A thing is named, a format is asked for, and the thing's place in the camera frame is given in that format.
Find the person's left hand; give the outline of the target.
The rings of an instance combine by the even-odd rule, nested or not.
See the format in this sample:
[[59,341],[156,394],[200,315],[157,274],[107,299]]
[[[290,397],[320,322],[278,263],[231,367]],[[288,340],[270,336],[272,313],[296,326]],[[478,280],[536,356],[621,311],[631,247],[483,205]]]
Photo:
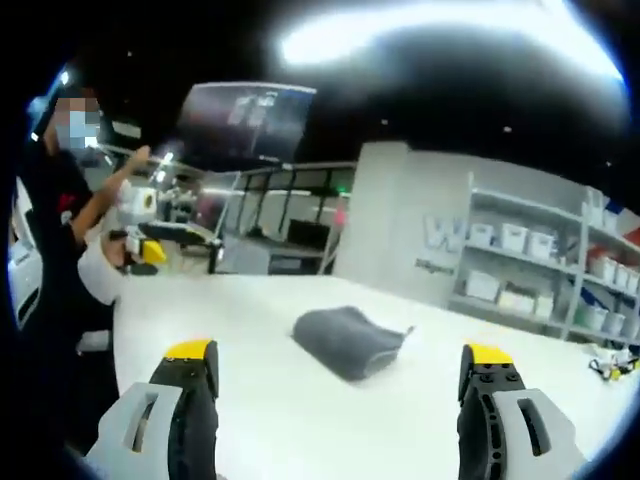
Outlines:
[[126,239],[126,233],[117,230],[105,234],[101,240],[102,252],[108,264],[120,273],[124,273],[127,266]]

